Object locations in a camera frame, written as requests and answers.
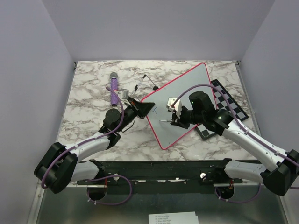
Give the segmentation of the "pink framed whiteboard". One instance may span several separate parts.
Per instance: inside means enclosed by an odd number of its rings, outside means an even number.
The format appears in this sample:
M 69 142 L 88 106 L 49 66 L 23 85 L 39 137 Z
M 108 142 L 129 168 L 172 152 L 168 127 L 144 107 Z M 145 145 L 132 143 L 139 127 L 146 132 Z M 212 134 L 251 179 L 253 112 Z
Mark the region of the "pink framed whiteboard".
M 205 63 L 200 63 L 142 99 L 155 103 L 147 120 L 162 150 L 168 149 L 199 123 L 193 119 L 216 109 Z

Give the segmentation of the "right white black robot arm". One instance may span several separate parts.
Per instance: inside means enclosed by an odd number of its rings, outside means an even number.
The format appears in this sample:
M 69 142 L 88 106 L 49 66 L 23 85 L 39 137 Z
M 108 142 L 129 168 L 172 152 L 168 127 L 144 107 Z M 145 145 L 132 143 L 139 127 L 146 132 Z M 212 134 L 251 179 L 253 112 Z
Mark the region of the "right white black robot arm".
M 245 179 L 262 183 L 272 193 L 284 196 L 299 176 L 299 153 L 279 148 L 247 128 L 225 109 L 215 109 L 210 97 L 202 91 L 189 96 L 192 109 L 178 98 L 169 98 L 167 109 L 172 113 L 171 125 L 189 128 L 203 124 L 217 135 L 241 146 L 259 160 L 258 164 L 226 159 L 216 169 L 215 178 L 221 183 L 229 179 Z

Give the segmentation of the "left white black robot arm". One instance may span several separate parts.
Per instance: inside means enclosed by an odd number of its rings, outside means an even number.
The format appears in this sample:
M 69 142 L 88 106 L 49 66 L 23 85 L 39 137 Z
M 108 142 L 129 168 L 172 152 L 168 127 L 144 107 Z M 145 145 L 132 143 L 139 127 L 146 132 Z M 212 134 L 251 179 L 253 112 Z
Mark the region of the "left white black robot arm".
M 128 99 L 129 105 L 117 109 L 109 109 L 103 120 L 103 126 L 93 136 L 73 143 L 63 145 L 53 143 L 34 170 L 34 175 L 42 182 L 43 188 L 49 188 L 53 193 L 59 193 L 71 182 L 88 179 L 93 184 L 103 181 L 103 172 L 94 162 L 85 162 L 87 157 L 105 151 L 121 138 L 120 132 L 138 117 L 145 118 L 155 106 L 153 102 L 138 102 Z

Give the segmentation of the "black whiteboard stand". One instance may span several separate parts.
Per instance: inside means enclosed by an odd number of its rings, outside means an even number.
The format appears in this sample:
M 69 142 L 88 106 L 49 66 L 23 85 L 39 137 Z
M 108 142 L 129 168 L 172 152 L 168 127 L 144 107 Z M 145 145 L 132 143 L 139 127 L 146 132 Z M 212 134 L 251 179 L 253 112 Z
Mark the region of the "black whiteboard stand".
M 148 79 L 150 81 L 151 85 L 145 84 L 144 83 L 145 79 Z M 147 74 L 144 74 L 143 77 L 141 78 L 140 82 L 135 85 L 135 87 L 133 88 L 133 90 L 131 91 L 129 96 L 132 97 L 140 87 L 151 88 L 153 91 L 156 91 L 159 89 L 159 87 L 153 82 L 153 80 Z

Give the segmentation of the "purple toy microphone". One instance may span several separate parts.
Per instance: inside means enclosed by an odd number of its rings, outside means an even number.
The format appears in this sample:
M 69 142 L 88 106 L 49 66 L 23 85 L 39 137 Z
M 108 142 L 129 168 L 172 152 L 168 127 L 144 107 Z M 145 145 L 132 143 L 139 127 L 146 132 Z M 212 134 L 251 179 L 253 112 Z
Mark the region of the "purple toy microphone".
M 118 75 L 116 72 L 112 72 L 110 74 L 110 88 L 112 90 L 111 93 L 111 106 L 117 106 L 118 100 L 117 97 L 114 95 L 114 91 L 118 90 L 118 81 L 117 81 Z

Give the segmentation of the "black white chessboard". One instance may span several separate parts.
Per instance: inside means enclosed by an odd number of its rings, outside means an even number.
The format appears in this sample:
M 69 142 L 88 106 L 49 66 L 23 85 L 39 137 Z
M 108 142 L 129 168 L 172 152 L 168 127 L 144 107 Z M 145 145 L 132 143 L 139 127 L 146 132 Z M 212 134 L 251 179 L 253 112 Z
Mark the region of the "black white chessboard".
M 214 97 L 216 100 L 216 105 L 218 109 L 226 109 L 230 111 L 229 106 L 227 105 L 225 98 L 229 102 L 229 105 L 234 111 L 234 114 L 240 121 L 244 121 L 249 118 L 248 114 L 243 110 L 243 108 L 235 101 L 235 99 L 229 94 L 229 92 L 225 89 L 225 87 L 217 80 L 212 80 L 211 84 L 219 89 L 224 97 L 220 95 L 219 92 L 214 90 Z M 203 141 L 213 137 L 216 135 L 215 132 L 209 131 L 203 125 L 199 125 L 195 128 L 199 136 L 202 138 Z

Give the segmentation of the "white instruction paper sheet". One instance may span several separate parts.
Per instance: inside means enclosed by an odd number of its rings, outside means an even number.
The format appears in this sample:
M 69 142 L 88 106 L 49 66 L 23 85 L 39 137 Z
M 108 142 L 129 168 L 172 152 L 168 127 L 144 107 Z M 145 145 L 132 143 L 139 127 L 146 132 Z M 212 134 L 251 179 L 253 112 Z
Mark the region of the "white instruction paper sheet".
M 149 214 L 149 224 L 199 224 L 195 212 Z

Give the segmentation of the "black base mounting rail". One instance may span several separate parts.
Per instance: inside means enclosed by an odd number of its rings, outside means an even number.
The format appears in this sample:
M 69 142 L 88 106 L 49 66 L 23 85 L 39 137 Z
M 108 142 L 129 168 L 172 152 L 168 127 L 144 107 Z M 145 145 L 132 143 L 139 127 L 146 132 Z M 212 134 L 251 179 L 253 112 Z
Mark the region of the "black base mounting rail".
M 96 181 L 78 185 L 99 188 L 105 183 L 109 194 L 212 194 L 215 186 L 242 183 L 228 177 L 223 161 L 94 161 Z

